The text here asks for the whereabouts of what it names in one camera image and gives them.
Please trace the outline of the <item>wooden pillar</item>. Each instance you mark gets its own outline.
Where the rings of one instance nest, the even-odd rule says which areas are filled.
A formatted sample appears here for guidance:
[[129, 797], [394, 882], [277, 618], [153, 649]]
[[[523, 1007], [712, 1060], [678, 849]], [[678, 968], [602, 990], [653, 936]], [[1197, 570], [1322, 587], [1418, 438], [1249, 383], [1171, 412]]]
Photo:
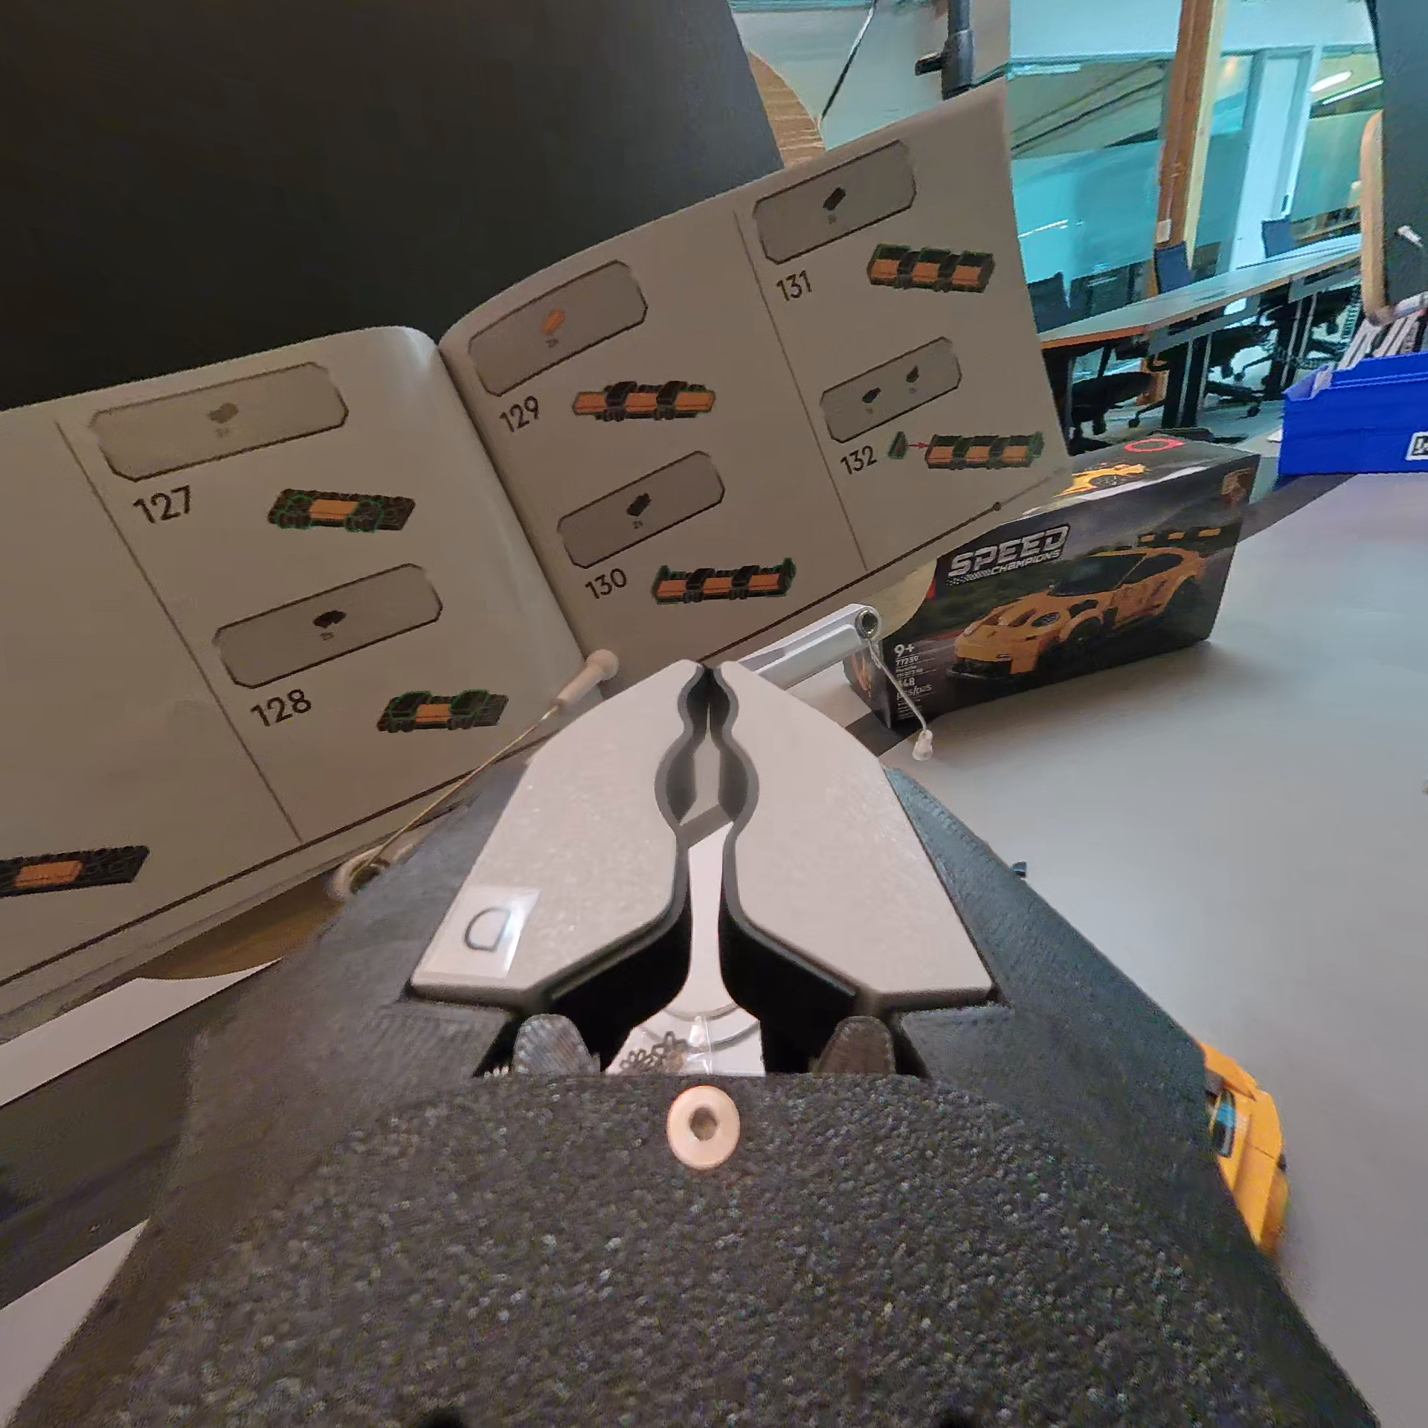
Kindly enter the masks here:
[[1163, 113], [1156, 254], [1185, 242], [1191, 256], [1195, 246], [1224, 21], [1222, 1], [1181, 1]]

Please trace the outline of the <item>row of dark office chairs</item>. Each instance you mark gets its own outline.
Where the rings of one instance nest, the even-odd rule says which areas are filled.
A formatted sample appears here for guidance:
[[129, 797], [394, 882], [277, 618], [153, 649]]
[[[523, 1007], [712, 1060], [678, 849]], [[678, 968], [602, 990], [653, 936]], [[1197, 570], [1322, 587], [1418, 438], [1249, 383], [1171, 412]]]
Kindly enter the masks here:
[[[1299, 246], [1317, 241], [1293, 242], [1288, 219], [1271, 219], [1263, 224], [1261, 239], [1265, 241], [1265, 254], [1253, 263], [1283, 256]], [[1208, 276], [1200, 276], [1191, 270], [1185, 242], [1171, 244], [1159, 254], [1152, 254], [1149, 295], [1134, 295], [1137, 275], [1139, 268], [1132, 263], [1088, 278], [1069, 280], [1062, 273], [1054, 273], [1033, 280], [1028, 285], [1028, 293], [1038, 334], [1144, 297], [1178, 290], [1193, 280]], [[1242, 319], [1210, 336], [1202, 404], [1210, 399], [1214, 404], [1236, 406], [1248, 416], [1256, 416], [1266, 402], [1276, 400], [1297, 373], [1297, 366], [1310, 353], [1312, 331], [1316, 322], [1321, 321], [1317, 312], [1321, 300], [1327, 300], [1326, 314], [1329, 317], [1341, 315], [1350, 297], [1358, 290], [1358, 281], [1321, 290], [1302, 304], [1292, 297], [1287, 287], [1237, 302], [1232, 310], [1241, 312]], [[1152, 416], [1157, 416], [1163, 424], [1169, 361], [1171, 355], [1168, 351], [1149, 356], [1146, 343], [1123, 343], [1079, 355], [1072, 366], [1072, 383], [1069, 387], [1072, 426], [1069, 431], [1062, 426], [1067, 450], [1081, 453], [1105, 445], [1108, 426], [1120, 407], [1130, 411], [1125, 423], [1132, 434], [1137, 428], [1149, 426]]]

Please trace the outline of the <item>black hanging pole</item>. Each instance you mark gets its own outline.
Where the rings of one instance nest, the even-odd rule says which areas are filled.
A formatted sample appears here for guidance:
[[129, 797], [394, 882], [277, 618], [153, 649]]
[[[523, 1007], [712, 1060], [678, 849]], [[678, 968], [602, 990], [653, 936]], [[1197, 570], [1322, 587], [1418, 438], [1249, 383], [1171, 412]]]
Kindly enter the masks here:
[[936, 76], [940, 98], [950, 100], [976, 86], [974, 3], [948, 1], [945, 26], [942, 45], [935, 52], [919, 55], [914, 72], [919, 77]]

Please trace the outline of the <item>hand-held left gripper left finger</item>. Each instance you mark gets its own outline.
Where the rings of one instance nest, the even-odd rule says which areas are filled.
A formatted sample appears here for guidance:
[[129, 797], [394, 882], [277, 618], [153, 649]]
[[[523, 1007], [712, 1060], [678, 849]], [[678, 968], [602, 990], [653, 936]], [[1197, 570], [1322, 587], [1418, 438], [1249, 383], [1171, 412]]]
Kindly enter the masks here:
[[556, 1012], [602, 1067], [690, 972], [681, 820], [709, 669], [678, 659], [544, 742], [411, 973], [425, 1001]]

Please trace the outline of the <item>yellow lego car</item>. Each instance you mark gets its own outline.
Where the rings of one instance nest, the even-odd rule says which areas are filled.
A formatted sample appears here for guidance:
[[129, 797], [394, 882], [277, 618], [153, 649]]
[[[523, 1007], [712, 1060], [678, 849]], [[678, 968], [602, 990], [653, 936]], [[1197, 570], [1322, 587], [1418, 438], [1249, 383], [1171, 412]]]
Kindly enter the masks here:
[[1273, 1259], [1290, 1201], [1276, 1103], [1239, 1062], [1200, 1048], [1210, 1145], [1249, 1237]]

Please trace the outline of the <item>white book stand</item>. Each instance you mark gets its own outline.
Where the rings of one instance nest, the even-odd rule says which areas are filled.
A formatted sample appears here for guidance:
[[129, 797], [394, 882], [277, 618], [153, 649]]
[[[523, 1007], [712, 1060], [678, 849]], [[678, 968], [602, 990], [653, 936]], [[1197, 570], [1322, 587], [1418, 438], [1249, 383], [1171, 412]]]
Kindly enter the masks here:
[[[882, 635], [880, 615], [870, 603], [850, 603], [826, 615], [804, 630], [785, 635], [770, 645], [743, 657], [743, 666], [758, 672], [768, 683], [790, 689], [807, 678], [833, 667], [845, 655], [865, 652], [877, 666], [882, 659], [875, 645]], [[472, 773], [455, 778], [440, 788], [437, 798], [413, 814], [401, 827], [374, 846], [355, 851], [338, 863], [326, 876], [326, 895], [338, 904], [348, 902], [382, 873], [406, 863], [421, 842], [450, 815], [464, 810], [481, 791], [489, 769], [506, 757], [515, 759], [517, 769], [534, 752], [534, 746], [552, 734], [556, 718], [573, 712], [576, 705], [596, 688], [607, 686], [617, 671], [612, 650], [600, 649], [588, 654], [579, 672], [559, 691], [556, 700], [534, 723], [505, 744], [498, 754], [479, 763]], [[700, 1055], [690, 1057], [687, 1074], [731, 1069], [727, 1053], [732, 1046], [756, 1035], [756, 1021], [732, 1002], [702, 1006], [695, 1011], [670, 1007], [651, 1021], [639, 1024], [653, 1035], [673, 1029], [685, 1036]]]

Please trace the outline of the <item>long grey desk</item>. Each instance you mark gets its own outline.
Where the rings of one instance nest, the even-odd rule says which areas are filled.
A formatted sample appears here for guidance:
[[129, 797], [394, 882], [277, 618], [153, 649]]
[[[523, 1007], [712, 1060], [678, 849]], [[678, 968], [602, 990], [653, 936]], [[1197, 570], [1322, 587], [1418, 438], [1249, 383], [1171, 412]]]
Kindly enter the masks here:
[[1049, 361], [1049, 383], [1066, 431], [1072, 426], [1072, 366], [1079, 355], [1123, 343], [1146, 343], [1147, 355], [1171, 355], [1163, 400], [1164, 426], [1198, 421], [1208, 375], [1208, 341], [1242, 319], [1232, 307], [1263, 292], [1287, 287], [1300, 304], [1317, 292], [1356, 283], [1363, 237], [1346, 236], [1299, 246], [1229, 273], [1144, 297], [1122, 307], [1061, 324], [1040, 332]]

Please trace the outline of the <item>stacked blue plastic bins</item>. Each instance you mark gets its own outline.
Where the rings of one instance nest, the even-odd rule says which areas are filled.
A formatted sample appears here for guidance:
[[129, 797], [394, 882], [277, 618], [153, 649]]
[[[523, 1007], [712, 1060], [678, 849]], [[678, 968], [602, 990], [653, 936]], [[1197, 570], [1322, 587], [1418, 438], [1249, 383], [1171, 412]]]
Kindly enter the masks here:
[[1280, 414], [1278, 477], [1426, 472], [1426, 353], [1319, 368]]

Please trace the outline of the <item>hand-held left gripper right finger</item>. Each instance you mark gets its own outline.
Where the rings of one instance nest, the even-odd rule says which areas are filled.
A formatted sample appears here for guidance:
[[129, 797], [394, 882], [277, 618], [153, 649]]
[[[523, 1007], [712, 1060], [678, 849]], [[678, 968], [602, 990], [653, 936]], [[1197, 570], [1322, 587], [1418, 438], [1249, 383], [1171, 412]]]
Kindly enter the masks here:
[[766, 1072], [804, 1072], [838, 1023], [987, 1006], [994, 980], [887, 769], [738, 662], [714, 671], [731, 819], [719, 970]]

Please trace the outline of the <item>lego set box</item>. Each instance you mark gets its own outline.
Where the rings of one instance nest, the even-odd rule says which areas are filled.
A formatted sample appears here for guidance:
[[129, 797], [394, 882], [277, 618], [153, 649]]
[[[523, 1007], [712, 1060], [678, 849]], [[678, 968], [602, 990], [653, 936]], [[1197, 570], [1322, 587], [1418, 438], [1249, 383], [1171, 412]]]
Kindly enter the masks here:
[[940, 555], [848, 684], [887, 727], [1208, 637], [1261, 457], [1151, 433], [1071, 458], [1049, 502]]

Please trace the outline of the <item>lego instruction booklet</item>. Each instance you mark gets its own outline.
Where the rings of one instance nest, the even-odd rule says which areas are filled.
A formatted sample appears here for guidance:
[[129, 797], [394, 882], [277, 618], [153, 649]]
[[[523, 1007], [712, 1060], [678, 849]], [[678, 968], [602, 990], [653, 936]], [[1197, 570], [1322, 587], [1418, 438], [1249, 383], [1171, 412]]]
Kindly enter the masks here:
[[1064, 465], [1008, 81], [464, 314], [3, 414], [3, 1014], [396, 829], [595, 649], [743, 654]]

